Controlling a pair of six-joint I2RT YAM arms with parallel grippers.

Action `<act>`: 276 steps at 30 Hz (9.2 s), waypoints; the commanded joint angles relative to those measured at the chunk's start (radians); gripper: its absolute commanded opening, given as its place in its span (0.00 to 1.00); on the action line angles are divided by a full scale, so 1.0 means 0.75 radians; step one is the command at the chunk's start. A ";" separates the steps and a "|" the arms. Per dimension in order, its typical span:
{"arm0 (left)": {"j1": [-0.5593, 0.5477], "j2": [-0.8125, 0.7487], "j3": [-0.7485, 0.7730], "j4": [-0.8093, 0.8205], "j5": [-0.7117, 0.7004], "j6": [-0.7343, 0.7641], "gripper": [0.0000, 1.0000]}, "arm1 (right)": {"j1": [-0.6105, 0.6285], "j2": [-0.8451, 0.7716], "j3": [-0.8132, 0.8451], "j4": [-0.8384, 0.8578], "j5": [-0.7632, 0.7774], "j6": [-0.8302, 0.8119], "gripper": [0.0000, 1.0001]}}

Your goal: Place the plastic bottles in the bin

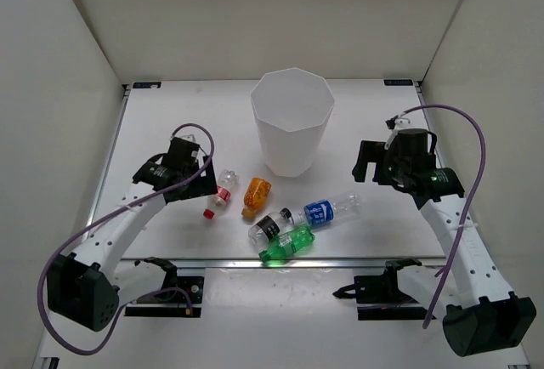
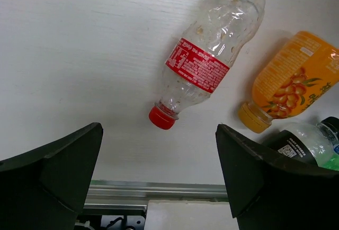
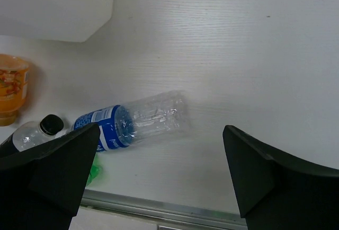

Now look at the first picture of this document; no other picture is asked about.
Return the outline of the clear bottle with red label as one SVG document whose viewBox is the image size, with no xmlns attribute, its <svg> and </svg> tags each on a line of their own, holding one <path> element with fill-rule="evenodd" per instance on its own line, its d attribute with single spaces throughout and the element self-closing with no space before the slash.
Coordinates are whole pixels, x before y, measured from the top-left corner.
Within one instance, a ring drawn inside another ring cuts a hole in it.
<svg viewBox="0 0 544 369">
<path fill-rule="evenodd" d="M 223 215 L 231 202 L 238 186 L 239 176 L 233 171 L 224 169 L 217 179 L 217 192 L 207 198 L 207 206 L 203 217 L 212 220 Z"/>
</svg>

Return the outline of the clear bottle with blue label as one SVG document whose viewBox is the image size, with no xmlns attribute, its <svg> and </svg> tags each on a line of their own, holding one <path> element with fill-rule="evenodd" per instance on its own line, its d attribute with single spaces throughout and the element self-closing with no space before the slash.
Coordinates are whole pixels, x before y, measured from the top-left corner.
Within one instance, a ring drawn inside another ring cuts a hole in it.
<svg viewBox="0 0 544 369">
<path fill-rule="evenodd" d="M 312 229 L 329 224 L 352 221 L 361 216 L 362 200 L 353 191 L 311 202 L 292 213 L 295 225 L 306 224 Z"/>
</svg>

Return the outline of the orange plastic bottle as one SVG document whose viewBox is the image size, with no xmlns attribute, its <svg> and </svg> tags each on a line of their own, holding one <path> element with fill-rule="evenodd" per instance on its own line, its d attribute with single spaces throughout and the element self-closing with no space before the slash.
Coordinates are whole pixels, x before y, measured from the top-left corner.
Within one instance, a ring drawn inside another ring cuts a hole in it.
<svg viewBox="0 0 544 369">
<path fill-rule="evenodd" d="M 271 183 L 265 179 L 252 178 L 243 199 L 241 215 L 244 219 L 253 220 L 266 204 L 271 191 Z"/>
</svg>

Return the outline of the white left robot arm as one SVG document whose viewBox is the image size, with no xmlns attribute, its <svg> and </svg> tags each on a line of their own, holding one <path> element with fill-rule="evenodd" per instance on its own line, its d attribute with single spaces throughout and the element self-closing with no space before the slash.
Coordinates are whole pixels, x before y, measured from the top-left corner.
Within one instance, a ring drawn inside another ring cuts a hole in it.
<svg viewBox="0 0 544 369">
<path fill-rule="evenodd" d="M 168 151 L 150 158 L 133 176 L 118 215 L 94 228 L 68 255 L 54 258 L 46 274 L 50 310 L 99 332 L 125 303 L 148 293 L 160 301 L 175 297 L 177 272 L 166 259 L 144 258 L 127 270 L 118 265 L 138 234 L 168 203 L 216 193 L 212 166 L 205 175 L 194 175 L 200 150 L 191 134 L 171 138 Z"/>
</svg>

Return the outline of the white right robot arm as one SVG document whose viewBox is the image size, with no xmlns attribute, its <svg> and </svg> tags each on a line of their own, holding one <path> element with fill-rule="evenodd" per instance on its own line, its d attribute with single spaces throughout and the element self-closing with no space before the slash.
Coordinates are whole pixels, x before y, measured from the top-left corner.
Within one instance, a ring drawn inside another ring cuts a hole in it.
<svg viewBox="0 0 544 369">
<path fill-rule="evenodd" d="M 518 346 L 536 317 L 529 297 L 518 297 L 498 271 L 475 223 L 463 216 L 468 200 L 456 173 L 438 167 L 437 137 L 420 128 L 395 131 L 386 142 L 364 140 L 352 174 L 410 195 L 444 253 L 453 258 L 439 275 L 415 258 L 389 260 L 381 275 L 363 280 L 362 301 L 387 303 L 405 296 L 441 322 L 461 357 Z"/>
</svg>

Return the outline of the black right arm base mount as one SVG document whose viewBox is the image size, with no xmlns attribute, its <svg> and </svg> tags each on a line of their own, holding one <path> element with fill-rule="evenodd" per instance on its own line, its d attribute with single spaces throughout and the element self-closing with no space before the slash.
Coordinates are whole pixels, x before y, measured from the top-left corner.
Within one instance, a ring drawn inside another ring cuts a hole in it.
<svg viewBox="0 0 544 369">
<path fill-rule="evenodd" d="M 337 289 L 336 299 L 354 299 L 359 321 L 421 321 L 426 310 L 416 300 L 401 292 L 397 273 L 411 266 L 421 267 L 416 258 L 398 258 L 386 262 L 380 275 L 356 275 L 352 284 Z"/>
</svg>

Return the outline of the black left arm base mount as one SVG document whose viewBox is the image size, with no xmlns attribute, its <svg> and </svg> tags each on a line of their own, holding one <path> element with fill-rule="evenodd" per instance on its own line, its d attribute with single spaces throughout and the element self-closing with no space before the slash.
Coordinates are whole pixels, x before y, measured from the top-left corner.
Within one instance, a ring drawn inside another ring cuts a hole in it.
<svg viewBox="0 0 544 369">
<path fill-rule="evenodd" d="M 165 273 L 158 294 L 149 293 L 125 307 L 127 317 L 200 318 L 204 295 L 204 272 L 188 272 L 163 258 L 144 258 L 135 262 L 158 267 Z"/>
</svg>

